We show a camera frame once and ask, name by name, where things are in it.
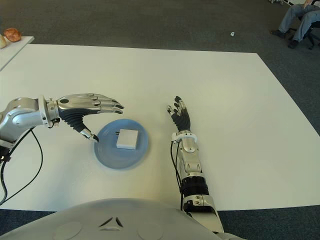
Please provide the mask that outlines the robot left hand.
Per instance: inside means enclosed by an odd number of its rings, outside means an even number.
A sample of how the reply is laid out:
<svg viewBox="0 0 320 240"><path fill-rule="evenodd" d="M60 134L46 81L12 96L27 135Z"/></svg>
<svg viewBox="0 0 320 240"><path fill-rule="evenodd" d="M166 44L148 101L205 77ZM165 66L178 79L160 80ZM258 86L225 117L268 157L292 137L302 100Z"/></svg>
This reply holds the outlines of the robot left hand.
<svg viewBox="0 0 320 240"><path fill-rule="evenodd" d="M57 101L59 117L86 139L99 142L99 138L84 124L83 118L102 113L122 114L124 106L117 100L97 93L66 95Z"/></svg>

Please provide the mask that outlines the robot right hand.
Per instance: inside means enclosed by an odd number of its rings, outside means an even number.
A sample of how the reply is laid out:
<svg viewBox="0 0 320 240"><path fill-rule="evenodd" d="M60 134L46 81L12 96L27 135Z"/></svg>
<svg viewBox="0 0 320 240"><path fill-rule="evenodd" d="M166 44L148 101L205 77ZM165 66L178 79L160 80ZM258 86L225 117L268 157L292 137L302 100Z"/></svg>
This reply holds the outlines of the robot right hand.
<svg viewBox="0 0 320 240"><path fill-rule="evenodd" d="M173 123L176 125L179 132L191 131L191 120L184 101L176 96L173 103L175 108L170 105L167 106L166 111L170 115Z"/></svg>

